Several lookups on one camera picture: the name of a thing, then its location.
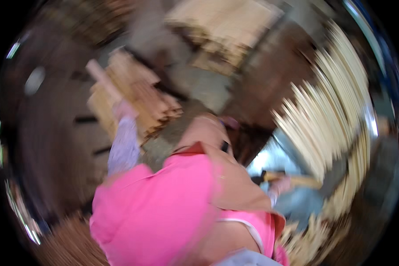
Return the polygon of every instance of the person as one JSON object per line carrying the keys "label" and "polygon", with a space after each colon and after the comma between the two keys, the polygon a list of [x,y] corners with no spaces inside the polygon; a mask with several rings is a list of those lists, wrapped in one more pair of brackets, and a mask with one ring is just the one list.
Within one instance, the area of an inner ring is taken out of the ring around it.
{"label": "person", "polygon": [[223,265],[242,249],[289,265],[275,242],[285,218],[272,206],[290,180],[267,194],[251,181],[225,129],[238,128],[236,120],[197,116],[153,173],[137,162],[136,112],[125,101],[113,111],[119,126],[90,218],[91,236],[111,265]]}

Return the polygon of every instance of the purple sleeve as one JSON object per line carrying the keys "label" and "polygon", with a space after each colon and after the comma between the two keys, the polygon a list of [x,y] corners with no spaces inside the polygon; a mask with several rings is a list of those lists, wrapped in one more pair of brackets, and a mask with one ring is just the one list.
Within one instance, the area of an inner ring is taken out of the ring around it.
{"label": "purple sleeve", "polygon": [[118,124],[117,134],[109,153],[108,176],[135,167],[138,158],[136,121],[130,117],[123,117]]}

